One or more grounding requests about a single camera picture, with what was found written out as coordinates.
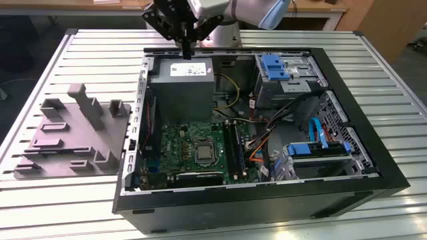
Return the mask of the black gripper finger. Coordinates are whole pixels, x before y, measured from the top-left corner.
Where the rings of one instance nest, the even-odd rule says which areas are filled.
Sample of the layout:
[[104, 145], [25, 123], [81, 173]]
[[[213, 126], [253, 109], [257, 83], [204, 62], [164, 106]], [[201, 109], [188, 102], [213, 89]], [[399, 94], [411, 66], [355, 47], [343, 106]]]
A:
[[192, 59], [193, 45], [197, 41], [202, 41], [213, 29], [220, 25], [224, 16], [220, 14], [204, 20], [204, 22], [194, 27], [194, 22], [186, 23], [186, 59]]
[[145, 23], [158, 32], [162, 38], [173, 41], [174, 45], [181, 49], [181, 57], [188, 59], [188, 44], [184, 40], [182, 31], [166, 21], [166, 18], [160, 15], [160, 11], [154, 6], [148, 6], [141, 14]]

